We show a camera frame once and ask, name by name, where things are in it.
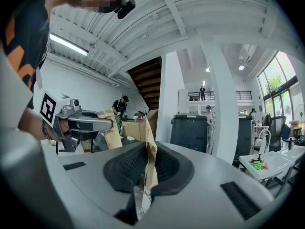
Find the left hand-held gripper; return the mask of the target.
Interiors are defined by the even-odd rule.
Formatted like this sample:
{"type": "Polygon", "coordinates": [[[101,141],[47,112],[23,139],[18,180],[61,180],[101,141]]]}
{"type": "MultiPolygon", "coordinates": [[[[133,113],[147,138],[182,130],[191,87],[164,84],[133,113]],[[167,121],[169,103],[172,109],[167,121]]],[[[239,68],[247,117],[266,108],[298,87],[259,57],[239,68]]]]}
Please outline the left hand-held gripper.
{"type": "Polygon", "coordinates": [[[78,99],[70,98],[59,91],[44,91],[40,115],[51,127],[56,138],[62,142],[67,152],[74,152],[76,150],[81,140],[81,133],[105,131],[113,126],[112,120],[99,118],[94,111],[81,112],[78,99]],[[61,129],[59,121],[61,119],[67,119],[77,125],[77,128],[70,129],[70,138],[60,138],[61,129]]]}

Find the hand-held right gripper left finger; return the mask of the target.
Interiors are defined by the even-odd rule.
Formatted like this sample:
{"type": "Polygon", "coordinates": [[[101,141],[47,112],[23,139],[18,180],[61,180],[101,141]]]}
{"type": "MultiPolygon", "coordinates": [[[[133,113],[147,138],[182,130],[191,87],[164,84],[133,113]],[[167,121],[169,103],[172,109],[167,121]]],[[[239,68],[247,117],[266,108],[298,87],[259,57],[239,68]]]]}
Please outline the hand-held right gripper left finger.
{"type": "Polygon", "coordinates": [[[133,143],[131,149],[107,161],[103,167],[103,174],[115,191],[130,193],[147,164],[146,144],[133,143]]]}

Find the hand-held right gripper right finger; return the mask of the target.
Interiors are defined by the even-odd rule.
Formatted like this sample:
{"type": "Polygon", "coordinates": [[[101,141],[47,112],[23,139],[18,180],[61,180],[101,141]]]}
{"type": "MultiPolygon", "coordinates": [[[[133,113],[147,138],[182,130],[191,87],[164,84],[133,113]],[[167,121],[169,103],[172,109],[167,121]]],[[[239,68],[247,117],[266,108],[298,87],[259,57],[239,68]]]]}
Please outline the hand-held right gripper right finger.
{"type": "Polygon", "coordinates": [[[172,196],[181,192],[192,180],[195,168],[190,159],[157,142],[155,168],[158,185],[151,190],[153,197],[172,196]]]}

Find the person's left hand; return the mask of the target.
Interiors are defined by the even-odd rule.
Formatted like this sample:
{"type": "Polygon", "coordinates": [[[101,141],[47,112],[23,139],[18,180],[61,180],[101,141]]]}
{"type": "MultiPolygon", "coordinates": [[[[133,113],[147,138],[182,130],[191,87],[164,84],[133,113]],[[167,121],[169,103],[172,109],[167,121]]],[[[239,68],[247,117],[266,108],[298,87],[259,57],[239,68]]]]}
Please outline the person's left hand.
{"type": "Polygon", "coordinates": [[[59,121],[59,124],[60,124],[60,129],[61,129],[61,135],[60,135],[61,139],[67,139],[67,138],[71,137],[70,128],[72,128],[72,129],[80,128],[79,122],[69,121],[67,119],[61,119],[59,121]]]}

